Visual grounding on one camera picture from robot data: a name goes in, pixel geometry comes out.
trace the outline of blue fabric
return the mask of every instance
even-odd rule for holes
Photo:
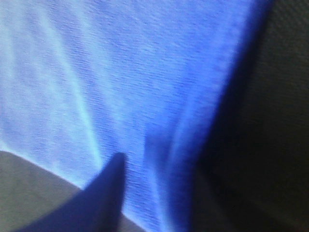
[[[85,188],[128,155],[124,214],[189,228],[191,170],[270,0],[3,0],[0,149]]]

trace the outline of cloth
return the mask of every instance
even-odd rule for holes
[[[192,169],[270,0],[0,3],[0,149],[84,189],[128,155],[124,214],[189,229]]]

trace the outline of light blue cloth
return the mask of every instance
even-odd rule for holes
[[[189,228],[191,171],[270,0],[2,0],[0,149],[85,186],[128,155],[124,214]]]

